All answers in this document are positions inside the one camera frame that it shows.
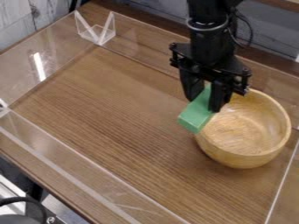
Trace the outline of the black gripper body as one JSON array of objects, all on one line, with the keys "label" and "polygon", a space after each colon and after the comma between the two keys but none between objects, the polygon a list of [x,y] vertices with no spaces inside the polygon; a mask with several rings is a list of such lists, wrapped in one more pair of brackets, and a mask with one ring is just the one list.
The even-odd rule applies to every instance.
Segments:
[{"label": "black gripper body", "polygon": [[233,93],[245,95],[252,72],[236,56],[238,22],[189,20],[187,27],[190,42],[170,44],[171,66],[197,73],[205,81],[225,80],[233,86]]}]

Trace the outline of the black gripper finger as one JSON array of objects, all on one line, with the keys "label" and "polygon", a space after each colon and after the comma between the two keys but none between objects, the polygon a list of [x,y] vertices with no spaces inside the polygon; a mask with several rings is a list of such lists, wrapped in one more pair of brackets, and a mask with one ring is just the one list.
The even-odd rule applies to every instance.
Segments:
[{"label": "black gripper finger", "polygon": [[191,102],[205,89],[205,80],[197,73],[193,73],[189,70],[181,70],[181,81],[185,96]]},{"label": "black gripper finger", "polygon": [[216,80],[210,89],[210,111],[220,113],[222,107],[230,102],[233,86],[225,80]]}]

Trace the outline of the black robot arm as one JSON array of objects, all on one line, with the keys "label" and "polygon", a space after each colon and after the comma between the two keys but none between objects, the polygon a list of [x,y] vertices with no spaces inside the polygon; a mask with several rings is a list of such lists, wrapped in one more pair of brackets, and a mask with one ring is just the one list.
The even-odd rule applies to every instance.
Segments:
[{"label": "black robot arm", "polygon": [[187,0],[190,30],[187,43],[171,43],[171,66],[181,71],[185,96],[190,101],[212,84],[209,110],[218,113],[234,94],[249,92],[250,68],[237,57],[238,6],[244,0]]}]

